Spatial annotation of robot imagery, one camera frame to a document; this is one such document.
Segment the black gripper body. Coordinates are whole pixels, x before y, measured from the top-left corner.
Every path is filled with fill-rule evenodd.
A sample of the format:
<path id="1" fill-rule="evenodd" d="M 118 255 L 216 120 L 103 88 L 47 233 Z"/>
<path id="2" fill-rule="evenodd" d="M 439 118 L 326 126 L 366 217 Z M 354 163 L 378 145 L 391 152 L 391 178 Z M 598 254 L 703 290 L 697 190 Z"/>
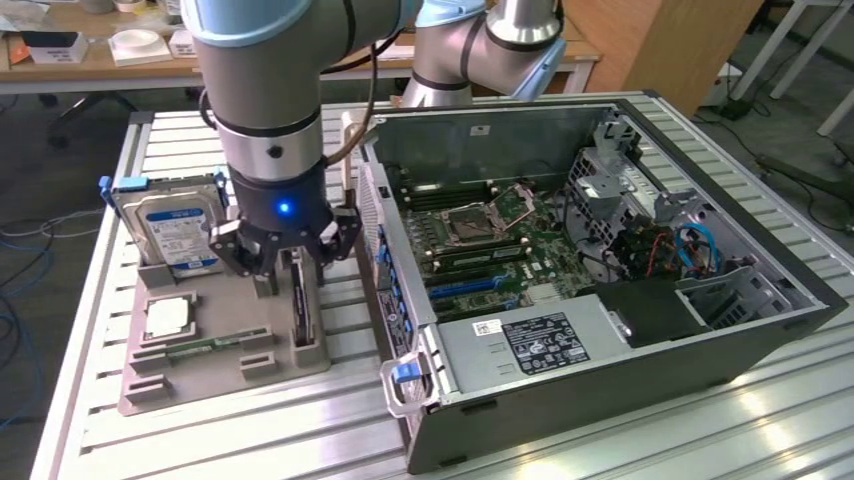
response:
<path id="1" fill-rule="evenodd" d="M 314 248 L 334 219 L 325 169 L 313 167 L 279 181 L 252 179 L 235 168 L 230 168 L 230 174 L 242 232 L 255 241 L 276 237 L 283 247 Z"/>

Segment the white paper stack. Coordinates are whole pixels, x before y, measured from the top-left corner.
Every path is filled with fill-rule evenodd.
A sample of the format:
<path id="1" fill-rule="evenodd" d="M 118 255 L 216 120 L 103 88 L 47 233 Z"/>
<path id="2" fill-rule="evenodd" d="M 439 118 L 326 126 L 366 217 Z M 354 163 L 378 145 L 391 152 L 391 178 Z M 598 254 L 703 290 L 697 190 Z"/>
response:
<path id="1" fill-rule="evenodd" d="M 411 59 L 415 53 L 415 33 L 405 30 L 395 39 L 383 39 L 375 42 L 377 52 L 385 60 Z"/>

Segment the white labelled cardboard box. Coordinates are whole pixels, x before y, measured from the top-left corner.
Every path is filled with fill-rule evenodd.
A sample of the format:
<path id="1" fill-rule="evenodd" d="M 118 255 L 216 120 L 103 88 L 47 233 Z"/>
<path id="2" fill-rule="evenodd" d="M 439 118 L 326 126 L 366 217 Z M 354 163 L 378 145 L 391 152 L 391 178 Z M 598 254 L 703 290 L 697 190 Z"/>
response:
<path id="1" fill-rule="evenodd" d="M 168 48 L 174 58 L 196 58 L 194 36 L 186 29 L 175 30 L 168 40 Z"/>

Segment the wooden cabinet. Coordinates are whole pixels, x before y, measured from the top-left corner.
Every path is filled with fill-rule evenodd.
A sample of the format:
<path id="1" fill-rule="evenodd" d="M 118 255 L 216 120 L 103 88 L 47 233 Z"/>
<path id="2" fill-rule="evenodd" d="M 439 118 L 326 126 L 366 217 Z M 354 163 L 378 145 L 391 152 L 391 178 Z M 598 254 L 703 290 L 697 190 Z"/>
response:
<path id="1" fill-rule="evenodd" d="M 764 0 L 563 0 L 599 51 L 586 91 L 655 91 L 698 110 Z"/>

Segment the open black PC case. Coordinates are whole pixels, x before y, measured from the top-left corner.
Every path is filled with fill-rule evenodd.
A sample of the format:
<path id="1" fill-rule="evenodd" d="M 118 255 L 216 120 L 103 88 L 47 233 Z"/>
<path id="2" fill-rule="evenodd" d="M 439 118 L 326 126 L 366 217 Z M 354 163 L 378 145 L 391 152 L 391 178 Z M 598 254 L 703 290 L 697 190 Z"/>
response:
<path id="1" fill-rule="evenodd" d="M 579 151 L 622 153 L 663 185 L 655 218 L 638 216 L 609 246 L 573 241 L 595 295 L 631 350 L 465 394 L 443 353 L 438 320 L 386 175 L 418 183 L 526 177 L 563 200 Z M 361 146 L 355 190 L 363 222 L 359 267 L 381 344 L 381 382 L 411 473 L 470 460 L 687 394 L 730 386 L 764 358 L 846 309 L 837 290 L 784 242 L 781 209 L 690 122 L 657 99 L 586 96 L 535 104 L 407 108 L 377 115 Z M 754 266 L 794 310 L 718 330 L 677 290 Z"/>

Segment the small silver chipset heatsink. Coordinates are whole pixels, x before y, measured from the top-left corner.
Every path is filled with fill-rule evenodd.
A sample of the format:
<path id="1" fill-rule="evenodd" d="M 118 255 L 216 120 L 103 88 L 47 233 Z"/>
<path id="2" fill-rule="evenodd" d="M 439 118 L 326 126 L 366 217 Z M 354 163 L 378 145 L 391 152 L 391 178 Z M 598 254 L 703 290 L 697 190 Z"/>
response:
<path id="1" fill-rule="evenodd" d="M 554 283 L 531 285 L 525 296 L 530 305 L 555 303 L 566 299 L 566 294 Z"/>

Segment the grey parts rack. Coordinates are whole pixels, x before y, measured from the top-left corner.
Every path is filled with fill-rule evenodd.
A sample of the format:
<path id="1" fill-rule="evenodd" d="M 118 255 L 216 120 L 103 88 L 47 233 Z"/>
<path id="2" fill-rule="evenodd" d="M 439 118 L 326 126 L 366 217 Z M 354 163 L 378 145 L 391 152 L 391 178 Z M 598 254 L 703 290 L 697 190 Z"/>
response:
<path id="1" fill-rule="evenodd" d="M 318 287 L 315 344 L 297 348 L 291 343 L 290 305 L 279 295 L 276 274 L 280 251 L 294 248 L 302 248 L 315 263 L 318 246 L 283 247 L 275 237 L 275 269 L 267 278 L 238 276 L 220 260 L 222 272 L 176 279 L 166 266 L 146 266 L 142 261 L 118 403 L 122 415 L 139 415 L 330 368 Z M 148 306 L 170 298 L 188 301 L 188 323 L 180 333 L 151 337 Z M 239 345 L 218 352 L 186 358 L 168 358 L 164 353 L 168 345 L 250 331 Z"/>

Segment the blue expansion slot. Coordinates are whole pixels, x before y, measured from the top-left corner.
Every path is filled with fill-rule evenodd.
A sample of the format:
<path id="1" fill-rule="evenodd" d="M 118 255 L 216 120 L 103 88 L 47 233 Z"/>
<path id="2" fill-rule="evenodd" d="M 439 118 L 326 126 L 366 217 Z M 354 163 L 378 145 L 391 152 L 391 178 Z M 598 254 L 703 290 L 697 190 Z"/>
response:
<path id="1" fill-rule="evenodd" d="M 471 293 L 491 291 L 498 288 L 505 280 L 505 276 L 493 276 L 478 280 L 470 280 L 461 283 L 441 285 L 429 289 L 429 298 L 439 300 Z"/>

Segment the CPU socket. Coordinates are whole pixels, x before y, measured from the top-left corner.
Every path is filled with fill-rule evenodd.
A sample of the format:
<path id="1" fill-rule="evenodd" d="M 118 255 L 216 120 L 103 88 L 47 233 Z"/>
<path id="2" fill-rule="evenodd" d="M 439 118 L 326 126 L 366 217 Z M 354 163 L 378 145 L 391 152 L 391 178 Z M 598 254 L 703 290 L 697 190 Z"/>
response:
<path id="1" fill-rule="evenodd" d="M 466 246 L 506 239 L 506 234 L 495 226 L 487 205 L 469 204 L 441 213 L 450 246 Z"/>

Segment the black office chair base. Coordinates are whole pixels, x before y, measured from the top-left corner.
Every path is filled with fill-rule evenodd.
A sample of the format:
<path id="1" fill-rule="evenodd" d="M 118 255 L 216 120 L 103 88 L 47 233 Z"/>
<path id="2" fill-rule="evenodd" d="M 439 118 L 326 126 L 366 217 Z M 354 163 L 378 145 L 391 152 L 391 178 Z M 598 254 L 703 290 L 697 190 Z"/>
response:
<path id="1" fill-rule="evenodd" d="M 135 104 L 116 91 L 96 91 L 86 94 L 47 127 L 47 144 L 54 149 L 62 150 L 68 146 L 68 137 L 63 133 L 66 127 L 96 105 L 107 101 L 114 102 L 128 113 L 139 111 Z"/>

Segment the white square box round hole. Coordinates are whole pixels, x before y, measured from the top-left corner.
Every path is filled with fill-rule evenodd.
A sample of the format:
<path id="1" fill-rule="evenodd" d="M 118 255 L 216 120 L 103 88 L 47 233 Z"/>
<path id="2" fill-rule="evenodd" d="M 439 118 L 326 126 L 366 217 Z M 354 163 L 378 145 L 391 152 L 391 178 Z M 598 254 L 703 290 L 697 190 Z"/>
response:
<path id="1" fill-rule="evenodd" d="M 118 67 L 170 61 L 171 51 L 163 37 L 151 30 L 130 29 L 108 38 L 108 46 Z"/>

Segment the graphics card with metal bracket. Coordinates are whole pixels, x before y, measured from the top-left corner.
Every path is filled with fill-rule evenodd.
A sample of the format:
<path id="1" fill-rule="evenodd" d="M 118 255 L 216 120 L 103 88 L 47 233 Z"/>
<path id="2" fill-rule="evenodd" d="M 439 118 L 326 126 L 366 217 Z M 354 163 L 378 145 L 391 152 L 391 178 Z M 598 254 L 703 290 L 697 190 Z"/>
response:
<path id="1" fill-rule="evenodd" d="M 291 343 L 297 348 L 315 344 L 317 267 L 313 258 L 302 248 L 286 249 L 279 253 L 276 280 L 279 295 L 290 305 Z"/>

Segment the green RAM stick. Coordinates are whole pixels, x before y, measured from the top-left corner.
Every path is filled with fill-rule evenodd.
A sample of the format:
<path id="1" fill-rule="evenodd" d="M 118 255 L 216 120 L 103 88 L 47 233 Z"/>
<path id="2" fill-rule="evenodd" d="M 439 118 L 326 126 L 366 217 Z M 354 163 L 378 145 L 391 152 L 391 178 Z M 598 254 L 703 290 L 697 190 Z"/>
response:
<path id="1" fill-rule="evenodd" d="M 168 358 L 186 358 L 218 352 L 239 345 L 240 340 L 251 334 L 252 331 L 198 339 L 180 344 L 172 344 L 166 347 L 164 353 Z"/>

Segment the white box black lid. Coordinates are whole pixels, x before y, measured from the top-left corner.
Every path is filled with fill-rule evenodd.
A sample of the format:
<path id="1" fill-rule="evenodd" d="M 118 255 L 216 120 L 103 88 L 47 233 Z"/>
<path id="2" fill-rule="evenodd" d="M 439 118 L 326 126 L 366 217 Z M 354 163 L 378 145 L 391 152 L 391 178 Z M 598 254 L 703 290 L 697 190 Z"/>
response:
<path id="1" fill-rule="evenodd" d="M 88 51 L 86 35 L 74 31 L 20 31 L 36 64 L 79 64 Z"/>

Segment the perforated metal drive cage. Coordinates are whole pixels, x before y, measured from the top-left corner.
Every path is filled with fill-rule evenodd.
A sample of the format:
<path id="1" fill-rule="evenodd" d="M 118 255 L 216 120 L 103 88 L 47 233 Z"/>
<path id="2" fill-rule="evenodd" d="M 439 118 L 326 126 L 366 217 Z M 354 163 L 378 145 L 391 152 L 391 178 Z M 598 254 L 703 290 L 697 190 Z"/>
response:
<path id="1" fill-rule="evenodd" d="M 663 185 L 622 153 L 583 148 L 569 171 L 565 227 L 573 241 L 593 237 L 609 246 L 638 217 L 655 218 Z"/>

